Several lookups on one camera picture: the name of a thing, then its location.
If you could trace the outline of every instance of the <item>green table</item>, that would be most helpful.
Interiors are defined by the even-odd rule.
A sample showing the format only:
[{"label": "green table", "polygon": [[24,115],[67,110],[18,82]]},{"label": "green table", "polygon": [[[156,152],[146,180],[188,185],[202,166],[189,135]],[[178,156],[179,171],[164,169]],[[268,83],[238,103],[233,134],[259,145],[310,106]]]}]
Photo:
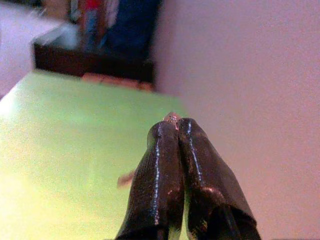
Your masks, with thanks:
[{"label": "green table", "polygon": [[[176,98],[36,71],[0,102],[0,236],[102,240],[116,236],[150,127]],[[185,230],[181,239],[186,239]]]}]

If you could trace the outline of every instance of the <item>white wall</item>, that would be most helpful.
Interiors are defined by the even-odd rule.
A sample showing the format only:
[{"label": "white wall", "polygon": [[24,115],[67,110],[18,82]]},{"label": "white wall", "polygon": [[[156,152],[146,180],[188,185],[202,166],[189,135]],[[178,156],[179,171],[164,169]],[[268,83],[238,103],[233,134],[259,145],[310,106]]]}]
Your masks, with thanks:
[{"label": "white wall", "polygon": [[62,22],[31,9],[0,1],[0,96],[33,69],[31,41]]},{"label": "white wall", "polygon": [[154,56],[262,238],[320,238],[320,2],[165,0]]}]

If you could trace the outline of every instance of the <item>red object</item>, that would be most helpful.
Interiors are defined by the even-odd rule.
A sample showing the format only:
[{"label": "red object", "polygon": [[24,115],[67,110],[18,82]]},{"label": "red object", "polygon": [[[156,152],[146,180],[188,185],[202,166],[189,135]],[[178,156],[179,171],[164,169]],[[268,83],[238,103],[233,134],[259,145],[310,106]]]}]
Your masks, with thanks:
[{"label": "red object", "polygon": [[100,0],[86,0],[85,8],[88,10],[97,9],[100,5]]}]

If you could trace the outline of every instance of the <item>green surface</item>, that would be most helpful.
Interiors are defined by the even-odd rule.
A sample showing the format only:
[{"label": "green surface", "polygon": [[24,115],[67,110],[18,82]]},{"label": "green surface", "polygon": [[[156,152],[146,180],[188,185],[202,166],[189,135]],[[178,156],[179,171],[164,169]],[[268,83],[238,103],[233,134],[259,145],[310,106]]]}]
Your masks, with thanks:
[{"label": "green surface", "polygon": [[114,238],[130,190],[118,176],[153,124],[185,115],[173,97],[77,80],[33,72],[0,102],[1,239]]}]

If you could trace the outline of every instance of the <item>blurry background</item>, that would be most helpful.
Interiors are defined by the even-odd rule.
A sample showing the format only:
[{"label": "blurry background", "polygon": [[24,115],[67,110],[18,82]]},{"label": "blurry background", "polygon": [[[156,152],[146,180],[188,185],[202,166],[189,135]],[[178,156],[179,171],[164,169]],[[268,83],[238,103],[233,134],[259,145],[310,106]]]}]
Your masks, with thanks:
[{"label": "blurry background", "polygon": [[[0,2],[0,93],[61,23]],[[263,239],[320,237],[320,2],[165,0],[155,85],[178,96],[232,168]]]}]

